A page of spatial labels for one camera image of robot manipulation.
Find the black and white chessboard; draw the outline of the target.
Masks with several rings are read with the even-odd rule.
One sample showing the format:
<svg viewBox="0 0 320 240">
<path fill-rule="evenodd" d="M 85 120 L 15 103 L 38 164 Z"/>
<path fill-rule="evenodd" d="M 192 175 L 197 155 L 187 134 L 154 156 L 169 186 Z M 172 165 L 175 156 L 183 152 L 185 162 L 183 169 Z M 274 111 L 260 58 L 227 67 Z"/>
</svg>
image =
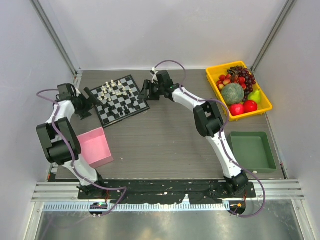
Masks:
<svg viewBox="0 0 320 240">
<path fill-rule="evenodd" d="M 131 75 L 106 81 L 91 93 L 102 102 L 95 110 L 103 128 L 150 109 L 145 100 L 138 98 L 141 91 Z"/>
</svg>

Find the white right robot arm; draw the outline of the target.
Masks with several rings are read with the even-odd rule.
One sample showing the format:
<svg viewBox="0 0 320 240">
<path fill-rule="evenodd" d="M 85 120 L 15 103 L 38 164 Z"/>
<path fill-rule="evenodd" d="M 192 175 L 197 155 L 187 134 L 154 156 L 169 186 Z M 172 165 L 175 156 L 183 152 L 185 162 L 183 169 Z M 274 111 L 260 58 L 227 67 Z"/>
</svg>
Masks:
<svg viewBox="0 0 320 240">
<path fill-rule="evenodd" d="M 192 111 L 197 132 L 212 146 L 223 171 L 225 191 L 232 197 L 244 192 L 249 180 L 239 166 L 224 132 L 224 121 L 218 108 L 220 101 L 200 98 L 181 84 L 173 83 L 168 71 L 152 69 L 151 80 L 145 80 L 138 98 L 158 101 L 161 96 Z"/>
</svg>

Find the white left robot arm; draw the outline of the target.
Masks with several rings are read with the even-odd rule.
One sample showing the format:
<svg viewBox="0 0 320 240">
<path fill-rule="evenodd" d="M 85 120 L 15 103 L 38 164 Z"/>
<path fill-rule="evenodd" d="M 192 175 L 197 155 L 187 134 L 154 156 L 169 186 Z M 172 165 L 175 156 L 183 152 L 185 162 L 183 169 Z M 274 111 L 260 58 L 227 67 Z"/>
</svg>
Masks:
<svg viewBox="0 0 320 240">
<path fill-rule="evenodd" d="M 87 87 L 84 90 L 88 98 L 71 83 L 60 84 L 55 90 L 58 92 L 55 100 L 41 95 L 52 92 L 52 89 L 41 90 L 36 94 L 53 104 L 50 118 L 36 127 L 44 155 L 49 163 L 56 163 L 73 173 L 79 180 L 80 191 L 102 199 L 107 193 L 107 187 L 101 175 L 84 160 L 80 141 L 70 123 L 73 115 L 81 120 L 90 117 L 90 110 L 102 103 Z"/>
</svg>

